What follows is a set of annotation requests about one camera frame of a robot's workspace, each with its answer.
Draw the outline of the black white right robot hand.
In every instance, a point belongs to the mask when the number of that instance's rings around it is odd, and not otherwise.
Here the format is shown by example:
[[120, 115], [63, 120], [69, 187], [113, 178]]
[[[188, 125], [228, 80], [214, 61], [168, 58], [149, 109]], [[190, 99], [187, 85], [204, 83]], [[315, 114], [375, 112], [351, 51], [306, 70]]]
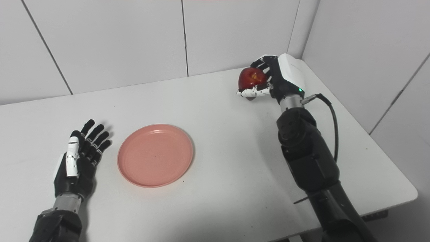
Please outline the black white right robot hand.
[[250, 81], [239, 84], [236, 94], [245, 98], [270, 95], [278, 103], [288, 95], [304, 98], [305, 81], [296, 62], [297, 59], [287, 53], [262, 55], [241, 71], [239, 79], [246, 77]]

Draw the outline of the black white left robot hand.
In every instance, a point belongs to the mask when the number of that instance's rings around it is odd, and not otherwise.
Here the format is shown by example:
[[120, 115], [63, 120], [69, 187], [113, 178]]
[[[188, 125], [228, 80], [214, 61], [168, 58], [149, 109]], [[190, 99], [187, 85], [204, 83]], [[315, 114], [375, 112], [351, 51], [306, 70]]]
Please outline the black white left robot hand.
[[74, 194], [85, 200], [95, 186], [95, 172], [103, 152], [112, 144], [103, 124], [88, 120], [81, 130], [74, 130], [62, 155], [54, 179], [55, 197]]

